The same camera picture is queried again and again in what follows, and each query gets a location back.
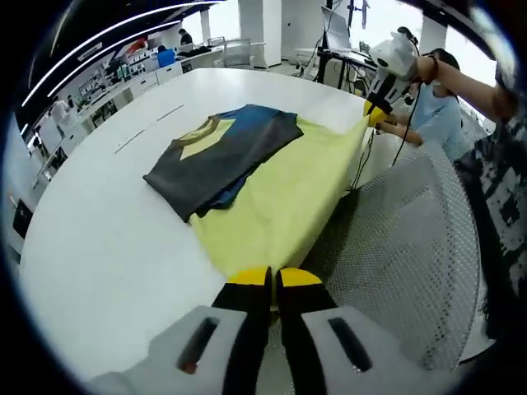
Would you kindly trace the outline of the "person's right hand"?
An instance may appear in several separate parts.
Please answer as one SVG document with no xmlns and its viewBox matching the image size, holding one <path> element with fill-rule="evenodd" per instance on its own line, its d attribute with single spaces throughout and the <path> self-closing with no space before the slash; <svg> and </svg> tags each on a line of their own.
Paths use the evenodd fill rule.
<svg viewBox="0 0 527 395">
<path fill-rule="evenodd" d="M 429 84 L 435 78 L 436 59 L 432 56 L 418 56 L 415 62 L 415 71 L 412 82 Z"/>
</svg>

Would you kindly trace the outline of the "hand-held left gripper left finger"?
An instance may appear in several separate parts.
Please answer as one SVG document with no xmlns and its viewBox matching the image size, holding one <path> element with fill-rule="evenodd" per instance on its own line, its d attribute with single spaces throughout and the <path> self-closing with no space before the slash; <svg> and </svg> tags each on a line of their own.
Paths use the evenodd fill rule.
<svg viewBox="0 0 527 395">
<path fill-rule="evenodd" d="M 268 341 L 272 270 L 230 277 L 209 306 L 198 306 L 153 338 L 147 356 L 88 383 L 91 394 L 253 394 Z"/>
</svg>

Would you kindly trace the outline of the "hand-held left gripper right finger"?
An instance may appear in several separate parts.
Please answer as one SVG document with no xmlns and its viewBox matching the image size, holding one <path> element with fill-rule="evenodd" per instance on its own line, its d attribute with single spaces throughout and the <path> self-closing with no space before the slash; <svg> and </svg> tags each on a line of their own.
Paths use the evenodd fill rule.
<svg viewBox="0 0 527 395">
<path fill-rule="evenodd" d="M 448 370 L 425 370 L 399 341 L 351 306 L 338 306 L 310 272 L 277 272 L 277 304 L 298 394 L 446 394 Z"/>
</svg>

